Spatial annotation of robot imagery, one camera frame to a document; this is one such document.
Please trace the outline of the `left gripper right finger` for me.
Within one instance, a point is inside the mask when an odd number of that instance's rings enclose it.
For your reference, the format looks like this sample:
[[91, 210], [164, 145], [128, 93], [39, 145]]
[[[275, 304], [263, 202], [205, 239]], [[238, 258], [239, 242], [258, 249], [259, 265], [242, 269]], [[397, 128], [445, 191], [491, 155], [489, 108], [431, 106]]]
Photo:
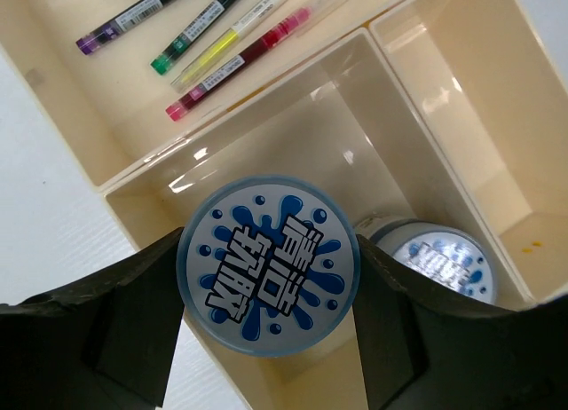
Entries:
[[372, 409], [564, 409], [567, 300], [510, 311], [460, 295], [359, 237], [353, 303]]

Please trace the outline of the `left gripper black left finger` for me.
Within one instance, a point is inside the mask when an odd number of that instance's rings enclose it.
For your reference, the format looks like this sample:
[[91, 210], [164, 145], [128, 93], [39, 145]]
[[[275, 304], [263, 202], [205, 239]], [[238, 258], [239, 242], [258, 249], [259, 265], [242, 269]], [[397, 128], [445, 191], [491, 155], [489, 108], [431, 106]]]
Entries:
[[65, 286], [1, 306], [3, 409], [157, 409], [184, 305], [181, 229]]

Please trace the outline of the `purple gel pen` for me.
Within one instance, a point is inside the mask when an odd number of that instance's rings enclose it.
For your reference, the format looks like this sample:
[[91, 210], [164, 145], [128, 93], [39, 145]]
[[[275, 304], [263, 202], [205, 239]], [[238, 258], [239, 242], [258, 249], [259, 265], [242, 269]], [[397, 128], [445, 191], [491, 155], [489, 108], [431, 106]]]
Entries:
[[83, 54], [91, 55], [155, 15], [173, 1], [139, 0], [125, 11], [78, 39], [75, 43]]

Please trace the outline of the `green gel pen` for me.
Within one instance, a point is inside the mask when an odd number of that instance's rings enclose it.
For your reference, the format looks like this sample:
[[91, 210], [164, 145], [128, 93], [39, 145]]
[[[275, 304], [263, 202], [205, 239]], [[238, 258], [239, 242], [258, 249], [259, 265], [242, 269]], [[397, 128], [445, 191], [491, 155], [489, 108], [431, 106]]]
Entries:
[[239, 0], [212, 0], [150, 63], [158, 74], [165, 75], [189, 48]]

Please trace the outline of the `yellow gel pen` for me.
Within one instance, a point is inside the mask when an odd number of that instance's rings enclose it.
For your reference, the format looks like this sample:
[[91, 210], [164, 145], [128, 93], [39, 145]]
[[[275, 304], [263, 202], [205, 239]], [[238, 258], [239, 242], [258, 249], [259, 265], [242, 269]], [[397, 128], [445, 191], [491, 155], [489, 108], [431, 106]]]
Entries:
[[249, 35], [273, 11], [287, 0], [258, 0], [242, 17], [232, 24], [216, 41], [208, 46], [171, 82], [177, 92], [187, 90], [210, 71], [232, 48]]

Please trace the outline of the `magenta gel pen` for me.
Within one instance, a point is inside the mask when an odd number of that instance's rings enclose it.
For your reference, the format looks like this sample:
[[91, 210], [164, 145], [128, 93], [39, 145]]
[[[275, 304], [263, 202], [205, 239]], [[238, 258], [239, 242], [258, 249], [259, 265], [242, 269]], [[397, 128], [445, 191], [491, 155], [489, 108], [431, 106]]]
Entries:
[[266, 53], [272, 51], [293, 34], [299, 34], [315, 25], [346, 1], [314, 0], [297, 9], [168, 106], [165, 113], [172, 121], [179, 121]]

